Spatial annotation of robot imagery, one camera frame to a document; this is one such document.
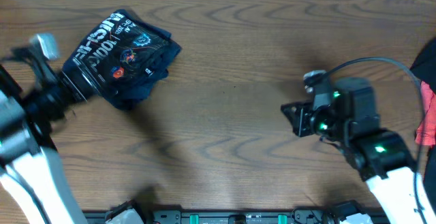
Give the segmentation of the black orange patterned sports jersey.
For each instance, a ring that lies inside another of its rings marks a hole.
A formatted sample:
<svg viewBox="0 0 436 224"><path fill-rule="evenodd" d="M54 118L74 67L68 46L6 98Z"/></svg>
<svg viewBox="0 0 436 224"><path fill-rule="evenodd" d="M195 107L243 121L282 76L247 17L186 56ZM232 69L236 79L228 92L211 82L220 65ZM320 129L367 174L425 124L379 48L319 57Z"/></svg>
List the black orange patterned sports jersey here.
<svg viewBox="0 0 436 224"><path fill-rule="evenodd" d="M102 97L158 72L172 47L170 34L117 10L78 44L62 71L80 70Z"/></svg>

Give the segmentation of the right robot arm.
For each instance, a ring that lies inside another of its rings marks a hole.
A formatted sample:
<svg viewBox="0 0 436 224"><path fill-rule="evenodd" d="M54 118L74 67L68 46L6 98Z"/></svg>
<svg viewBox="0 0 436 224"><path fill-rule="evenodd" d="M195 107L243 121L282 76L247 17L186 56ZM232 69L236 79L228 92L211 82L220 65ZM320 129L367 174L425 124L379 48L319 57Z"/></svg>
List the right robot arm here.
<svg viewBox="0 0 436 224"><path fill-rule="evenodd" d="M417 162L398 133L381 127L370 82L323 80L312 89L312 100L281 106L293 133L300 138L318 135L335 146L358 171L390 223L434 223L435 211Z"/></svg>

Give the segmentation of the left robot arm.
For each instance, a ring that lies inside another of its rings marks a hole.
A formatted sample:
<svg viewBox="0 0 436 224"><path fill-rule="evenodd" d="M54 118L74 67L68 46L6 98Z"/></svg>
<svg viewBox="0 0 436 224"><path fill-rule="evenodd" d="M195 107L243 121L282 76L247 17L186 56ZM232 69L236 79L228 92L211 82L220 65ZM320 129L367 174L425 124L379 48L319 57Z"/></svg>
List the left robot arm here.
<svg viewBox="0 0 436 224"><path fill-rule="evenodd" d="M12 52L9 59L30 65L41 87L21 97L21 87L1 69L1 185L30 223L87 223L50 137L51 123L75 103L76 89L47 64L58 57L56 48Z"/></svg>

